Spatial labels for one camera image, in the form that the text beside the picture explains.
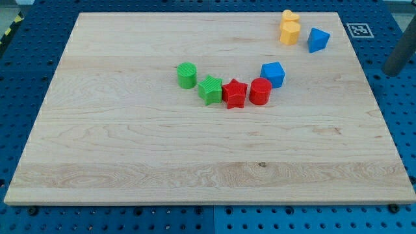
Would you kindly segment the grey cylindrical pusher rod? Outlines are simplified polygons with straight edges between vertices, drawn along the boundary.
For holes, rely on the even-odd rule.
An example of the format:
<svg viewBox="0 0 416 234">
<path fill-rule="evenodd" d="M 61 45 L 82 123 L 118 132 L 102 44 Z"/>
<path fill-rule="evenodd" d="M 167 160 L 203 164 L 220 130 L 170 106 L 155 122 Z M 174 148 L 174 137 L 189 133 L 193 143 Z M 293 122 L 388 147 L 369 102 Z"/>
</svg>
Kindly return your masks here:
<svg viewBox="0 0 416 234">
<path fill-rule="evenodd" d="M 387 76 L 397 76 L 415 54 L 415 16 L 382 67 Z"/>
</svg>

